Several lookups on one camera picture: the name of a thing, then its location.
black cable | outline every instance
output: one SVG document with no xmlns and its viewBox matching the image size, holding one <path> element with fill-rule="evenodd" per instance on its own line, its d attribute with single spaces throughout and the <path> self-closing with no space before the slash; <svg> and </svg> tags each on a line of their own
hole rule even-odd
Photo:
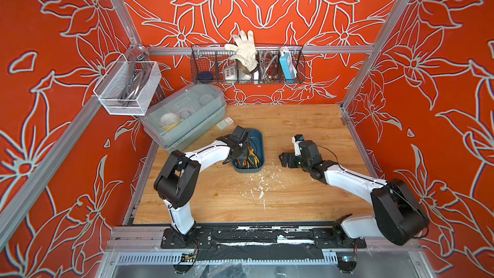
<svg viewBox="0 0 494 278">
<path fill-rule="evenodd" d="M 205 150 L 208 150 L 208 149 L 214 148 L 214 147 L 218 147 L 218 146 L 230 147 L 228 145 L 213 145 L 213 146 L 209 146 L 209 147 L 203 149 L 202 151 L 196 152 L 195 154 L 193 154 L 192 156 L 190 156 L 189 159 L 192 158 L 192 157 L 194 157 L 196 154 L 199 154 L 199 153 L 201 153 L 201 152 L 203 152 Z M 182 170 L 180 171 L 180 175 L 178 176 L 178 180 L 180 180 L 180 177 L 182 177 L 182 174 L 183 174 L 184 170 L 185 170 L 185 168 L 182 168 Z M 177 192 L 175 193 L 175 199 L 177 198 L 177 195 L 178 195 L 178 186 L 177 186 Z"/>
<path fill-rule="evenodd" d="M 196 260 L 197 260 L 197 255 L 199 254 L 199 239 L 198 238 L 194 238 L 194 244 L 196 244 L 196 247 L 194 248 L 194 252 L 192 253 L 192 257 L 194 257 L 194 261 L 192 262 L 192 265 L 184 271 L 178 271 L 177 267 L 180 265 L 180 263 L 184 263 L 184 261 L 180 260 L 180 262 L 178 262 L 177 265 L 173 265 L 173 268 L 175 269 L 176 274 L 185 274 L 191 268 L 194 267 L 194 264 L 196 263 Z"/>
<path fill-rule="evenodd" d="M 333 156 L 337 159 L 337 164 L 338 164 L 338 166 L 339 166 L 339 167 L 343 170 L 343 172 L 346 172 L 346 173 L 351 174 L 351 175 L 353 175 L 353 176 L 357 176 L 358 178 L 365 179 L 365 180 L 368 180 L 368 181 L 370 181 L 370 182 L 373 182 L 373 183 L 379 184 L 379 185 L 381 185 L 381 186 L 383 186 L 383 187 L 384 187 L 384 185 L 383 185 L 383 184 L 380 184 L 380 183 L 378 183 L 378 182 L 375 182 L 375 181 L 373 181 L 372 179 L 369 179 L 369 178 L 365 178 L 365 177 L 359 176 L 359 175 L 357 175 L 357 174 L 355 174 L 355 173 L 349 172 L 348 170 L 344 169 L 344 168 L 340 165 L 340 163 L 338 162 L 338 156 L 337 156 L 334 152 L 330 151 L 329 149 L 327 149 L 327 148 L 326 148 L 326 147 L 324 147 L 324 146 L 319 146 L 319 145 L 318 145 L 318 147 L 324 148 L 325 150 L 327 150 L 327 151 L 329 151 L 330 153 L 332 153 L 332 154 L 333 154 Z M 413 237 L 413 238 L 420 239 L 420 238 L 424 238 L 424 237 L 426 237 L 427 235 L 429 235 L 429 225 L 427 224 L 427 219 L 425 219 L 425 217 L 423 216 L 423 214 L 422 214 L 421 212 L 419 212 L 419 211 L 418 211 L 415 207 L 411 206 L 410 202 L 409 202 L 409 201 L 407 201 L 404 197 L 402 197 L 402 196 L 401 196 L 398 192 L 394 191 L 394 190 L 393 190 L 391 187 L 389 187 L 389 186 L 388 186 L 388 188 L 389 188 L 392 192 L 394 192 L 394 194 L 398 195 L 398 196 L 399 196 L 399 197 L 400 197 L 403 201 L 405 201 L 405 202 L 406 202 L 406 203 L 407 203 L 407 204 L 408 204 L 411 208 L 413 208 L 413 209 L 414 209 L 414 210 L 415 210 L 415 211 L 416 211 L 416 212 L 417 212 L 417 213 L 418 213 L 418 214 L 422 217 L 422 219 L 424 220 L 425 225 L 426 225 L 426 227 L 427 227 L 427 232 L 425 233 L 425 235 L 422 235 L 422 236 L 420 236 L 420 237 Z"/>
<path fill-rule="evenodd" d="M 205 150 L 208 150 L 208 149 L 210 149 L 210 148 L 214 148 L 214 147 L 221 147 L 221 146 L 223 146 L 223 147 L 230 147 L 230 146 L 228 146 L 228 145 L 213 145 L 213 146 L 209 146 L 209 147 L 207 147 L 207 148 L 203 149 L 202 151 L 198 151 L 198 152 L 196 152 L 195 154 L 193 154 L 192 156 L 190 156 L 190 157 L 189 157 L 189 159 L 190 159 L 190 158 L 192 158 L 192 157 L 194 157 L 196 154 L 199 154 L 199 153 L 201 153 L 201 152 L 203 152 L 203 151 L 205 151 Z"/>
<path fill-rule="evenodd" d="M 353 239 L 353 256 L 355 258 L 359 257 L 359 254 L 357 252 L 357 239 L 356 238 Z"/>
</svg>

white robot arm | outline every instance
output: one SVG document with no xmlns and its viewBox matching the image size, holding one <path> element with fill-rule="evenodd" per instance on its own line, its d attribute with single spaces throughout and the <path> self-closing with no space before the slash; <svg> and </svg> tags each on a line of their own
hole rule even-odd
<svg viewBox="0 0 494 278">
<path fill-rule="evenodd" d="M 211 165 L 249 156 L 249 132 L 237 126 L 232 134 L 217 138 L 196 151 L 173 151 L 158 174 L 154 189 L 168 207 L 174 234 L 188 246 L 194 239 L 195 221 L 189 200 L 194 194 L 199 173 Z"/>
<path fill-rule="evenodd" d="M 403 245 L 428 227 L 427 215 L 403 181 L 372 178 L 351 172 L 338 162 L 323 160 L 318 146 L 301 134 L 294 136 L 292 142 L 295 152 L 279 156 L 283 167 L 301 168 L 312 178 L 342 188 L 373 205 L 375 216 L 341 218 L 338 227 L 342 228 L 344 237 L 385 237 Z"/>
<path fill-rule="evenodd" d="M 189 200 L 194 193 L 198 175 L 212 164 L 249 155 L 248 132 L 237 126 L 232 134 L 219 137 L 212 144 L 196 151 L 173 151 L 157 176 L 154 188 L 167 205 L 174 234 L 188 246 L 195 232 L 195 221 Z M 425 212 L 403 181 L 387 182 L 350 172 L 338 162 L 323 160 L 317 145 L 302 135 L 292 138 L 295 152 L 284 152 L 279 158 L 283 167 L 301 168 L 326 184 L 342 188 L 369 202 L 375 216 L 338 219 L 333 228 L 334 241 L 344 243 L 360 237 L 385 237 L 397 245 L 405 244 L 429 224 Z"/>
</svg>

tool bin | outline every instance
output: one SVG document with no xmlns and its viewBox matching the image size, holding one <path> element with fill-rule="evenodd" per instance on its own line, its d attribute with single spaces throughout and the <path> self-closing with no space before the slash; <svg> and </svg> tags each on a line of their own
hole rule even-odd
<svg viewBox="0 0 494 278">
<path fill-rule="evenodd" d="M 264 142 L 262 140 L 262 133 L 261 131 L 257 129 L 246 129 L 249 132 L 249 139 L 250 139 L 250 144 L 251 146 L 254 147 L 255 154 L 257 158 L 259 158 L 259 167 L 252 168 L 252 169 L 241 169 L 235 166 L 233 161 L 231 164 L 233 165 L 233 168 L 235 171 L 243 174 L 252 174 L 252 173 L 257 173 L 259 172 L 262 167 L 264 166 Z"/>
<path fill-rule="evenodd" d="M 168 153 L 183 151 L 226 114 L 223 92 L 209 84 L 189 84 L 149 108 L 144 131 Z"/>
<path fill-rule="evenodd" d="M 285 78 L 279 58 L 274 60 L 271 65 L 267 65 L 269 59 L 280 55 L 280 47 L 282 46 L 288 49 L 293 67 L 296 70 L 296 77 L 293 79 Z M 307 79 L 305 57 L 301 45 L 256 44 L 256 60 L 259 62 L 257 66 L 258 79 L 254 77 L 241 79 L 240 74 L 237 75 L 237 78 L 228 79 L 226 76 L 232 65 L 237 65 L 235 70 L 238 71 L 238 63 L 229 59 L 235 52 L 225 50 L 223 45 L 194 44 L 191 48 L 190 68 L 192 82 L 195 84 L 301 84 Z M 263 61 L 261 59 L 267 51 L 270 52 L 271 56 L 268 57 L 262 67 Z M 265 75 L 271 76 L 269 79 L 263 78 L 263 68 Z"/>
<path fill-rule="evenodd" d="M 94 94 L 110 115 L 145 115 L 161 80 L 161 72 L 157 66 L 157 62 L 137 61 L 134 70 L 129 71 L 130 62 L 122 54 L 115 62 L 115 65 L 119 65 L 120 67 L 116 74 L 113 77 L 105 74 L 95 85 L 93 89 Z M 121 99 L 119 95 L 127 86 L 129 73 L 133 75 L 134 73 L 138 74 L 146 65 L 151 65 L 151 71 L 147 81 L 139 84 L 139 94 L 130 99 Z"/>
</svg>

black wire basket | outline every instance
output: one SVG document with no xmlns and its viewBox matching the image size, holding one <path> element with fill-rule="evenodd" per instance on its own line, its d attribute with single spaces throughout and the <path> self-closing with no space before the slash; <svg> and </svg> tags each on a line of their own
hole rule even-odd
<svg viewBox="0 0 494 278">
<path fill-rule="evenodd" d="M 292 57 L 296 77 L 285 78 L 280 64 L 280 47 L 286 46 Z M 243 74 L 239 62 L 229 59 L 235 52 L 227 51 L 220 44 L 192 46 L 190 68 L 195 84 L 300 84 L 305 81 L 303 46 L 283 44 L 256 44 L 258 78 L 256 74 Z"/>
</svg>

wooden work surface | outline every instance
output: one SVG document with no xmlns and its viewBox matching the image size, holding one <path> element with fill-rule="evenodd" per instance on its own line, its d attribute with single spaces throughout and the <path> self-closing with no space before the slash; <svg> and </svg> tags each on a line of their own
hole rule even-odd
<svg viewBox="0 0 494 278">
<path fill-rule="evenodd" d="M 301 169 L 282 168 L 278 159 L 282 152 L 293 152 L 292 137 L 303 134 L 333 151 L 344 167 L 368 175 L 337 105 L 228 105 L 226 115 L 235 123 L 224 130 L 214 126 L 184 152 L 211 144 L 239 125 L 262 132 L 266 163 L 255 174 L 240 174 L 231 164 L 221 163 L 202 171 L 190 200 L 197 222 L 323 221 L 348 213 L 374 213 L 359 197 L 313 180 Z M 334 160 L 330 152 L 319 150 L 323 159 Z M 168 153 L 159 148 L 134 224 L 170 223 L 167 208 L 153 189 L 167 158 Z"/>
</svg>

